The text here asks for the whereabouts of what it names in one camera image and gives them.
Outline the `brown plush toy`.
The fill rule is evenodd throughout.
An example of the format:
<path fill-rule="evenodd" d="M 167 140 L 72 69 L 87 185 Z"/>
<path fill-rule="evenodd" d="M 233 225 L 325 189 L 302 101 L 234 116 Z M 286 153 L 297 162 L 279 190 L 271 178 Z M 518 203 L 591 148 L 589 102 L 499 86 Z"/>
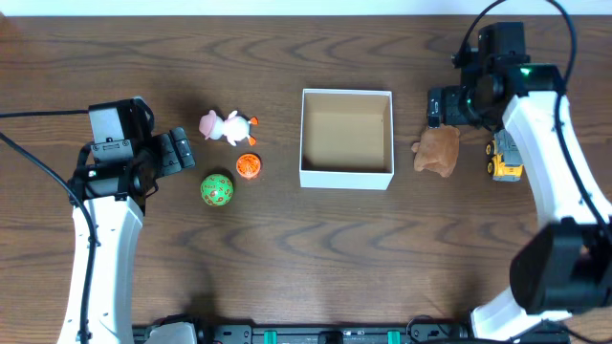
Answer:
<path fill-rule="evenodd" d="M 442 124 L 438 128 L 426 129 L 419 141 L 412 144 L 415 154 L 414 170 L 428 170 L 441 177 L 449 177 L 457 163 L 459 155 L 460 131 L 454 126 Z"/>

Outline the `yellow grey toy truck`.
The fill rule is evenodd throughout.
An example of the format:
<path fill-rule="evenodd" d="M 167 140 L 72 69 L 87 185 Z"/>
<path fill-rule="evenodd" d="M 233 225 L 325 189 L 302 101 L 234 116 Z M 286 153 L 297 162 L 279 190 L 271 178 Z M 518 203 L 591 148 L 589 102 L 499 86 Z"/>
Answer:
<path fill-rule="evenodd" d="M 487 172 L 497 182 L 518 182 L 524 170 L 523 161 L 518 148 L 505 130 L 493 134 L 485 148 L 489 158 Z"/>

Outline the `green patterned ball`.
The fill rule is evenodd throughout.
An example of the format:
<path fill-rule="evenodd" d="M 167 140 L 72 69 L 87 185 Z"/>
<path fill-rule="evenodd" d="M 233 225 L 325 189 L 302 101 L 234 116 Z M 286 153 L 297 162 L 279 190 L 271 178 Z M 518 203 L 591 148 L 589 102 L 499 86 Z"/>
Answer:
<path fill-rule="evenodd" d="M 223 174 L 210 174 L 200 186 L 202 199 L 210 206 L 222 206 L 233 197 L 234 187 L 231 179 Z"/>

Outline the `pink white duck toy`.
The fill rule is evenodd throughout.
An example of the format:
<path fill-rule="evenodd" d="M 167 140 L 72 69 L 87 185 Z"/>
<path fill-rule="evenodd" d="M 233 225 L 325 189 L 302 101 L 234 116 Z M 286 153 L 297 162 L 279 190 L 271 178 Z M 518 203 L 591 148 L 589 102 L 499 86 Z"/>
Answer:
<path fill-rule="evenodd" d="M 251 135 L 251 127 L 258 124 L 257 117 L 246 119 L 239 116 L 237 110 L 232 111 L 226 119 L 222 119 L 214 110 L 210 110 L 200 118 L 199 131 L 206 140 L 219 140 L 225 137 L 232 146 L 241 140 L 247 140 L 250 146 L 254 146 L 257 140 Z"/>

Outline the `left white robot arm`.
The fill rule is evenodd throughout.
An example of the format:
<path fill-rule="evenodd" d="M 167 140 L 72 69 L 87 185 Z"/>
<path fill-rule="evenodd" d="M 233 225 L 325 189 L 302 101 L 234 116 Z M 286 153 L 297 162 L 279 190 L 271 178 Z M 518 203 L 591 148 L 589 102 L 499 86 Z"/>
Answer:
<path fill-rule="evenodd" d="M 120 160 L 87 160 L 128 147 L 126 141 L 85 145 L 68 185 L 74 190 L 75 258 L 61 343 L 132 343 L 134 260 L 145 202 L 158 179 L 195 164 L 183 128 L 139 144 Z"/>

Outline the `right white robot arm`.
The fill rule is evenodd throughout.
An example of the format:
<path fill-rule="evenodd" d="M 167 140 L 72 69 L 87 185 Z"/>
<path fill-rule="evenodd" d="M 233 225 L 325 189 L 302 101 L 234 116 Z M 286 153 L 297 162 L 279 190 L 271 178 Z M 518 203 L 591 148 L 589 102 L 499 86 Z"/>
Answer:
<path fill-rule="evenodd" d="M 427 93 L 427 124 L 492 126 L 514 142 L 539 230 L 513 258 L 510 285 L 470 314 L 477 339 L 515 341 L 533 327 L 611 304 L 611 203 L 579 146 L 558 68 L 480 70 Z"/>

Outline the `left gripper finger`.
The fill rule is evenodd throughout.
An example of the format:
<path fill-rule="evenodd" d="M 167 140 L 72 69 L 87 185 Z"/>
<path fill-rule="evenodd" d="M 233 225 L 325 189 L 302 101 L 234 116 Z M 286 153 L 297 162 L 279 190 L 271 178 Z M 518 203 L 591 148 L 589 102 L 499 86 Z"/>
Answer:
<path fill-rule="evenodd" d="M 195 160 L 191 153 L 185 153 L 178 157 L 178 161 L 183 169 L 192 168 L 195 166 Z"/>
<path fill-rule="evenodd" d="M 191 147 L 183 127 L 176 127 L 169 132 L 178 156 L 190 156 Z"/>

